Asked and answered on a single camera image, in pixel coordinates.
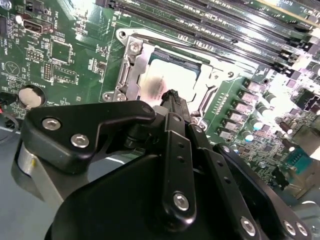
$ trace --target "ram slot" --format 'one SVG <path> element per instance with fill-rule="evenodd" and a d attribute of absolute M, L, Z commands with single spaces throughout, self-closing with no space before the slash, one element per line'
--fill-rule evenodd
<path fill-rule="evenodd" d="M 243 5 L 236 1 L 213 1 L 213 0 L 193 0 L 202 3 L 209 8 L 215 8 L 225 14 L 232 15 L 243 21 L 264 28 L 267 31 L 278 34 L 285 38 L 302 39 L 305 34 L 297 31 L 294 27 L 289 26 L 280 20 L 259 12 L 253 8 Z"/>
<path fill-rule="evenodd" d="M 252 44 L 248 39 L 243 40 L 217 30 L 206 24 L 199 24 L 197 21 L 184 17 L 158 5 L 151 4 L 142 0 L 136 1 L 140 5 L 132 5 L 131 2 L 118 2 L 118 7 L 135 11 L 136 14 L 158 21 L 174 29 L 181 30 L 196 38 L 207 40 L 221 47 L 226 47 L 238 53 L 245 53 L 248 56 L 264 60 L 265 63 L 273 64 L 277 62 L 279 53 L 272 52 Z"/>
<path fill-rule="evenodd" d="M 232 17 L 223 15 L 217 11 L 209 10 L 189 0 L 155 0 L 157 3 L 170 7 L 180 13 L 195 18 L 197 21 L 208 23 L 210 26 L 236 35 L 239 38 L 244 36 L 250 38 L 256 45 L 267 47 L 272 51 L 281 51 L 286 46 L 287 40 L 266 33 L 261 27 L 252 27 L 251 23 L 241 22 Z"/>

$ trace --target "black plastic arm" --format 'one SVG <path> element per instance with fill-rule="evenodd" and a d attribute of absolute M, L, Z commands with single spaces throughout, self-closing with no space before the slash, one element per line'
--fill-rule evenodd
<path fill-rule="evenodd" d="M 225 144 L 217 144 L 213 149 L 224 157 L 250 210 L 258 212 L 261 228 L 270 239 L 311 238 L 304 222 L 234 151 Z"/>
<path fill-rule="evenodd" d="M 61 127 L 46 129 L 43 121 L 48 118 Z M 25 117 L 21 138 L 32 154 L 63 172 L 76 174 L 85 172 L 108 139 L 113 140 L 121 129 L 133 123 L 150 124 L 155 118 L 154 110 L 143 101 L 35 108 Z M 87 137 L 87 147 L 72 144 L 71 138 L 77 134 Z"/>

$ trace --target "metal screw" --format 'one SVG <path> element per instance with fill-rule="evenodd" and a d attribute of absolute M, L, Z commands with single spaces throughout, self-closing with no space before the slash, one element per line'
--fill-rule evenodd
<path fill-rule="evenodd" d="M 148 108 L 147 106 L 143 106 L 142 110 L 145 111 L 147 114 L 152 113 L 152 111 L 150 110 L 150 108 Z"/>
<path fill-rule="evenodd" d="M 103 99 L 104 101 L 108 102 L 108 101 L 111 100 L 111 96 L 110 96 L 110 94 L 109 94 L 108 92 L 104 92 L 104 93 L 102 94 L 102 99 Z"/>
<path fill-rule="evenodd" d="M 243 216 L 243 217 L 241 217 L 240 222 L 241 222 L 243 229 L 246 231 L 247 234 L 249 234 L 251 237 L 256 235 L 256 229 L 255 229 L 254 225 L 252 224 L 252 222 L 249 221 L 249 219 L 247 219 L 246 217 Z"/>
<path fill-rule="evenodd" d="M 288 223 L 287 221 L 283 221 L 285 229 L 292 235 L 295 236 L 296 235 L 296 230 L 294 229 L 294 227 Z"/>
<path fill-rule="evenodd" d="M 0 7 L 6 11 L 9 11 L 12 8 L 10 0 L 0 0 Z"/>
<path fill-rule="evenodd" d="M 261 161 L 261 162 L 259 162 L 258 166 L 259 166 L 260 168 L 262 168 L 262 169 L 265 169 L 265 168 L 267 167 L 267 164 L 266 164 L 265 161 Z"/>
<path fill-rule="evenodd" d="M 201 129 L 200 127 L 195 126 L 194 128 L 195 128 L 195 130 L 196 130 L 198 133 L 202 133 L 202 129 Z"/>
<path fill-rule="evenodd" d="M 176 120 L 177 122 L 181 121 L 181 119 L 179 117 L 177 117 L 177 116 L 173 116 L 173 119 Z"/>
<path fill-rule="evenodd" d="M 296 226 L 298 227 L 300 233 L 302 233 L 304 236 L 308 236 L 308 232 L 304 226 L 302 226 L 299 222 L 296 223 Z"/>
<path fill-rule="evenodd" d="M 173 202 L 181 211 L 187 211 L 189 209 L 189 201 L 186 196 L 181 193 L 176 193 L 173 196 Z"/>
<path fill-rule="evenodd" d="M 116 100 L 117 100 L 118 102 L 124 102 L 125 100 L 127 100 L 127 98 L 126 98 L 126 96 L 125 96 L 123 93 L 119 93 L 119 94 L 117 95 Z"/>
<path fill-rule="evenodd" d="M 84 149 L 89 145 L 89 139 L 87 136 L 82 134 L 75 134 L 71 137 L 71 143 L 73 146 Z"/>
<path fill-rule="evenodd" d="M 222 146 L 222 149 L 226 152 L 226 153 L 230 153 L 230 149 L 227 146 Z"/>
<path fill-rule="evenodd" d="M 55 131 L 61 128 L 61 123 L 57 119 L 46 118 L 42 121 L 42 126 L 47 130 Z"/>
<path fill-rule="evenodd" d="M 130 43 L 130 50 L 131 52 L 133 52 L 134 54 L 138 54 L 141 51 L 141 46 L 139 43 L 137 43 L 136 41 Z"/>

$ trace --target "chip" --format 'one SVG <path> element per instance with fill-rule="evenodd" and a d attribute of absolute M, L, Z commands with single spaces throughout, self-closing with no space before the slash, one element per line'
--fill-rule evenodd
<path fill-rule="evenodd" d="M 263 125 L 263 127 L 261 128 L 261 131 L 263 131 L 263 132 L 268 132 L 269 130 L 270 130 L 270 126 L 269 125 Z"/>
<path fill-rule="evenodd" d="M 240 112 L 230 111 L 228 113 L 229 119 L 235 121 L 235 122 L 241 122 L 242 121 L 242 115 Z"/>
<path fill-rule="evenodd" d="M 263 151 L 265 151 L 265 152 L 270 152 L 272 149 L 273 149 L 272 146 L 266 145 L 266 146 L 264 147 Z"/>
<path fill-rule="evenodd" d="M 246 102 L 248 102 L 248 103 L 251 103 L 251 102 L 255 99 L 255 95 L 243 91 L 240 99 L 243 100 L 243 101 L 246 101 Z"/>
<path fill-rule="evenodd" d="M 280 160 L 280 159 L 282 158 L 282 156 L 276 153 L 276 154 L 273 156 L 273 158 L 274 158 L 275 160 Z"/>
<path fill-rule="evenodd" d="M 237 124 L 234 121 L 225 120 L 223 126 L 229 130 L 235 130 L 237 128 Z"/>
<path fill-rule="evenodd" d="M 240 113 L 244 113 L 248 110 L 248 105 L 245 104 L 244 102 L 238 102 L 236 101 L 234 104 L 234 109 L 237 110 Z"/>
<path fill-rule="evenodd" d="M 288 82 L 287 82 L 287 84 L 286 84 L 286 86 L 288 87 L 288 88 L 293 88 L 295 85 L 296 85 L 296 81 L 295 80 L 292 80 L 292 79 L 290 79 Z"/>
<path fill-rule="evenodd" d="M 69 44 L 53 41 L 51 44 L 51 58 L 53 60 L 68 64 L 71 57 L 71 46 Z"/>
<path fill-rule="evenodd" d="M 299 110 L 295 109 L 295 108 L 292 108 L 289 113 L 292 114 L 292 115 L 297 115 L 299 113 Z"/>

